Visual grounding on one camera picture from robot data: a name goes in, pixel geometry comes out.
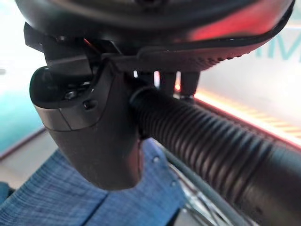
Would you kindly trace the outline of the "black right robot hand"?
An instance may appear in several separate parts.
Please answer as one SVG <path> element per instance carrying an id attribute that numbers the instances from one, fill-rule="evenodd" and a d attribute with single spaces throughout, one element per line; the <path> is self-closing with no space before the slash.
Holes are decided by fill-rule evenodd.
<path id="1" fill-rule="evenodd" d="M 74 168 L 105 190 L 141 179 L 152 137 L 200 167 L 208 110 L 134 72 L 181 72 L 187 97 L 201 71 L 247 54 L 287 24 L 293 0 L 18 0 L 26 44 L 47 62 L 30 98 Z"/>

